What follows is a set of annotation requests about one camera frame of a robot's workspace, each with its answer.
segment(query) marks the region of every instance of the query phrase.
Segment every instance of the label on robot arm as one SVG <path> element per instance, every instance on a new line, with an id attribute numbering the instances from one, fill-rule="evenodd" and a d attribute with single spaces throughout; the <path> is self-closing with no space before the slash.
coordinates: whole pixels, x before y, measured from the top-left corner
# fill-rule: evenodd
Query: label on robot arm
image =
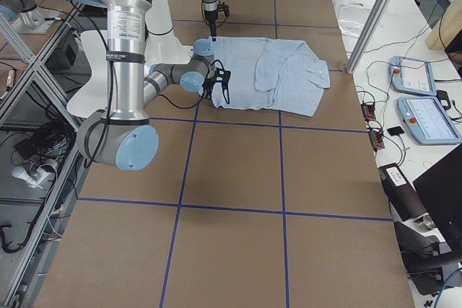
<path id="1" fill-rule="evenodd" d="M 406 180 L 396 167 L 389 167 L 387 169 L 387 173 L 390 176 L 393 183 L 395 183 L 395 186 L 399 187 L 400 185 L 406 184 Z"/>
<path id="2" fill-rule="evenodd" d="M 108 11 L 108 39 L 133 40 L 141 42 L 142 18 L 134 12 Z"/>

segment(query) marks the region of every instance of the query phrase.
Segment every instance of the computer monitor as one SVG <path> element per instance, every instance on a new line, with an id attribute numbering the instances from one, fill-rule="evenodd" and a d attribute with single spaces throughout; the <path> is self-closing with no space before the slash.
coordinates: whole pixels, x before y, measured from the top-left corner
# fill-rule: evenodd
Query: computer monitor
<path id="1" fill-rule="evenodd" d="M 414 187 L 451 250 L 462 249 L 462 145 L 418 177 Z"/>

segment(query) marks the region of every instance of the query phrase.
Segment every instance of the white table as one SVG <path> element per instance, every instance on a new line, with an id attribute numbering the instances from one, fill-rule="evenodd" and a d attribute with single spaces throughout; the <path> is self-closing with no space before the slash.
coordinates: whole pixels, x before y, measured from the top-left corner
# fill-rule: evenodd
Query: white table
<path id="1" fill-rule="evenodd" d="M 365 8 L 371 9 L 375 0 L 340 0 L 342 2 L 351 2 L 362 4 Z M 343 11 L 338 16 L 347 18 L 348 20 L 361 22 L 364 21 L 364 13 L 362 10 Z M 367 83 L 366 69 L 374 61 L 386 61 L 389 62 L 393 56 L 406 56 L 409 58 L 419 58 L 428 61 L 439 61 L 446 58 L 446 55 L 442 51 L 429 50 L 425 45 L 425 39 L 430 33 L 430 29 L 426 30 L 427 20 L 422 16 L 419 8 L 415 4 L 414 0 L 391 0 L 388 8 L 383 15 L 380 24 L 378 25 L 369 45 L 366 49 L 372 50 L 379 48 L 381 45 L 387 43 L 394 43 L 399 41 L 407 41 L 408 39 L 421 35 L 416 39 L 410 40 L 408 43 L 400 43 L 390 46 L 382 47 L 379 50 L 366 53 L 361 58 L 361 61 L 354 72 L 354 81 L 357 86 L 360 86 L 358 90 L 364 88 L 364 90 L 372 93 L 377 101 L 386 100 L 386 95 L 374 88 Z M 351 52 L 355 43 L 356 38 L 352 36 L 342 35 L 345 48 L 347 52 Z M 441 61 L 438 63 L 432 63 L 432 70 L 435 79 L 459 79 L 458 73 L 454 66 L 449 60 Z M 374 63 L 368 69 L 370 83 L 383 90 L 388 90 L 390 85 L 390 75 L 388 73 L 389 65 L 386 63 Z M 438 83 L 437 89 L 443 89 L 449 94 L 451 100 L 456 101 L 456 105 L 459 110 L 462 109 L 462 83 Z M 401 126 L 406 133 L 401 135 L 404 143 L 408 149 L 406 150 L 406 160 L 401 165 L 401 170 L 407 176 L 409 181 L 413 181 L 415 178 L 420 176 L 426 169 L 432 164 L 443 158 L 449 151 L 454 149 L 456 146 L 420 146 L 409 134 L 406 126 L 401 120 L 401 116 L 398 114 L 396 107 L 396 99 L 405 94 L 401 94 L 393 91 L 393 87 L 388 90 L 390 95 L 389 101 L 386 103 L 386 109 L 384 102 L 376 104 L 375 114 L 379 122 L 383 125 L 384 129 Z M 359 93 L 359 100 L 363 99 L 363 93 Z M 365 101 L 371 101 L 372 98 L 368 95 L 364 96 Z M 452 117 L 457 117 L 454 107 L 449 110 L 449 114 Z M 462 125 L 456 125 L 456 128 L 462 132 Z M 401 146 L 399 140 L 395 137 L 393 140 Z M 398 162 L 400 158 L 400 152 L 395 145 L 389 140 L 385 139 L 385 149 L 378 151 L 376 162 L 377 166 L 383 166 L 384 164 L 390 164 L 392 162 Z M 408 226 L 413 227 L 413 223 L 406 222 Z M 427 232 L 424 235 L 430 236 L 436 234 L 441 238 L 439 232 Z M 416 307 L 423 307 L 423 304 L 427 300 L 433 300 L 435 297 L 422 296 L 419 294 L 415 285 L 410 281 L 409 285 L 414 297 L 414 303 Z M 444 292 L 438 308 L 458 308 L 462 305 L 462 288 L 449 289 Z"/>

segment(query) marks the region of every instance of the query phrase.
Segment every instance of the blue tablet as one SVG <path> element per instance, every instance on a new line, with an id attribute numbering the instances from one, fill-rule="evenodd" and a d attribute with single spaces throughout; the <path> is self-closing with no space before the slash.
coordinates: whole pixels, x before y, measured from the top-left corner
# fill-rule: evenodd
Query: blue tablet
<path id="1" fill-rule="evenodd" d="M 462 143 L 462 136 L 436 97 L 400 97 L 398 110 L 420 144 Z"/>
<path id="2" fill-rule="evenodd" d="M 394 56 L 390 64 L 391 83 L 398 92 L 436 95 L 432 64 L 420 59 Z"/>

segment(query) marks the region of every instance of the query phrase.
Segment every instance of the cloth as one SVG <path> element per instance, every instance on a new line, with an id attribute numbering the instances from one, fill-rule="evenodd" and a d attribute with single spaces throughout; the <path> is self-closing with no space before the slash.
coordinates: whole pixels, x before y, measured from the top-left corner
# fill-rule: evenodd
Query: cloth
<path id="1" fill-rule="evenodd" d="M 215 58 L 231 71 L 230 104 L 219 84 L 215 107 L 268 108 L 312 116 L 330 87 L 327 63 L 305 41 L 217 37 Z"/>

